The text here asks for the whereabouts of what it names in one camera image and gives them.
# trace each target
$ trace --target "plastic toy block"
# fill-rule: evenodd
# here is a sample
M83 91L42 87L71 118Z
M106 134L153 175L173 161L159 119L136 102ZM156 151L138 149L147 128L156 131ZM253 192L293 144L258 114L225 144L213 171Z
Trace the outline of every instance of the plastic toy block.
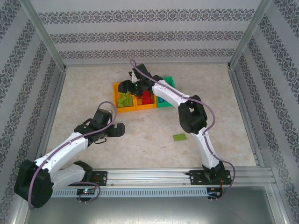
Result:
M136 110L134 97L118 92L118 85L120 83L113 83L113 103L116 105L117 113L131 112Z
M159 102L159 103L163 103L163 102L165 102L165 100L162 99L161 97L158 97L158 102Z
M174 86L174 82L171 76L168 77L163 77L163 80L165 82L167 82L168 85L172 86L173 88L175 88ZM167 101L165 101L164 99L158 97L157 100L157 107L167 107L167 106L172 106L170 103L168 103Z
M150 93L147 91L142 92L142 98L150 98Z
M152 104L152 103L153 103L153 100L151 98L142 100L142 105Z
M181 141L181 140L185 140L186 136L185 134L176 134L173 136L174 141Z
M133 98L132 97L129 97L128 100L127 100L127 105L128 106L132 106L133 105Z

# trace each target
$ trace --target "orange bin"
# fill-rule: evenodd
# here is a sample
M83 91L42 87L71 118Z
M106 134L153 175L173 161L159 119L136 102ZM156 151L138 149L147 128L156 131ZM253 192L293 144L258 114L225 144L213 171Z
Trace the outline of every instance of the orange bin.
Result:
M131 112L136 110L137 103L135 102L135 96L133 97L133 106L118 107L117 99L121 98L121 94L118 92L118 85L120 83L113 83L113 103L116 106L117 113Z
M157 97L152 95L151 98L153 100L153 104L145 104L142 105L142 99L138 99L137 97L133 96L134 98L134 105L136 105L136 110L146 110L146 109L154 109L157 108Z

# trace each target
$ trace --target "lime green block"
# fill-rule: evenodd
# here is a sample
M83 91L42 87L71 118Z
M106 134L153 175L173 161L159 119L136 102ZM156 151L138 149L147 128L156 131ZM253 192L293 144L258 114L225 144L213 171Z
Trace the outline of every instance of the lime green block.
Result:
M181 141L181 140L185 140L186 136L185 134L176 134L173 136L174 141Z
M132 97L128 97L127 105L128 106L133 106L133 98Z

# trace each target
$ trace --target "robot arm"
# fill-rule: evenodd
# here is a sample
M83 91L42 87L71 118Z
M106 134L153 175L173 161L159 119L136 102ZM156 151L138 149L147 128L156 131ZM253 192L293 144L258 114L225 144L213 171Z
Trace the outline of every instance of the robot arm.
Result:
M164 80L159 80L158 83L164 84L165 86L168 86L169 88L171 88L173 90L176 90L175 88L168 85ZM154 84L154 86L152 87L152 90L153 90L153 93L155 96L161 97L162 99L166 100L168 103L173 105L176 109L178 109L181 126L184 126L184 125L188 126L187 122L184 121L184 118L187 119L187 117L188 117L188 114L189 114L188 112L190 111L190 109L189 109L190 107L188 106L188 103L190 103L190 101L188 102L188 100L178 97L177 94L170 91L168 88L160 86L159 84ZM188 97L188 98L190 97L189 95L186 95L183 93L181 93L181 95L183 95L184 97ZM195 105L195 106L198 106L204 112L202 105ZM196 117L200 117L200 113L198 111L194 110L194 114L196 114L196 115L193 116L192 119L196 119ZM209 152L209 150L207 148L204 137L203 137L203 132L206 129L206 113L205 112L203 113L203 120L205 120L205 121L203 121L203 127L201 127L200 130L198 128L198 133L196 133L197 131L190 132L190 130L185 130L187 127L186 128L183 127L183 129L186 132L190 133L192 135L192 137L195 139L196 143L198 144L199 151L200 151L201 158L202 158L202 164L206 168L212 169L219 164L219 161L211 155L211 153ZM208 140L208 144L209 144L211 150L213 151L214 154L216 154L214 147L211 143L210 137L208 136L208 133L206 133L206 138Z
M168 103L177 108L181 127L185 132L190 133L193 136L199 147L199 151L202 157L202 167L205 171L205 177L210 182L216 180L223 172L224 166L222 162L218 161L210 153L205 142L203 136L203 132L205 131L207 126L207 115L205 109L203 105L183 98L193 98L201 101L200 97L198 97L197 95L190 97L189 95L183 94L168 85L161 77L157 75L152 77L143 64L138 65L137 68L142 73L156 80L158 83L147 79L133 68L132 71L129 72L132 80L126 80L120 83L118 91L123 93L130 93L135 96L142 96L143 91L149 91L151 94L163 98ZM205 135L210 149L212 150L213 154L216 155L208 133L206 132Z
M85 150L91 144L98 144L99 139L106 137L120 137L125 133L124 124L111 125L105 131L91 134L83 138L78 138L75 141L72 139L86 133L91 133L107 126L109 121L112 121L112 114L106 110L98 109L92 119L88 119L83 124L77 126L74 132L58 147L50 153L42 156L34 162L25 160L19 169L17 180L14 186L14 192L23 199L28 200L29 186L36 169L46 160L47 163L38 172L32 190L32 205L35 208L42 207L51 197L52 193L68 186L74 182L85 181L89 182L93 168L82 161L77 161L70 167L61 170L61 167L66 164L77 153ZM54 153L61 145L70 142L67 146L59 150L49 160L49 156Z

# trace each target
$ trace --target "marble floor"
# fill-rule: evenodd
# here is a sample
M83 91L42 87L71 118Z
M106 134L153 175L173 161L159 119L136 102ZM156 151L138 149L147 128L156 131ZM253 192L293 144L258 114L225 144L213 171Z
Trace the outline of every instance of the marble floor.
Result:
M214 110L216 124L209 131L218 154L235 166L255 166L255 160L224 64L147 64L152 75L172 76L176 88L197 94ZM69 137L73 129L92 118L102 101L113 101L112 84L129 79L131 66L69 68L59 101L47 152ZM211 114L206 110L208 125ZM116 123L124 123L126 133L92 144L67 164L82 160L93 168L179 168L201 167L201 156L192 137L174 142L184 133L173 107L120 113Z

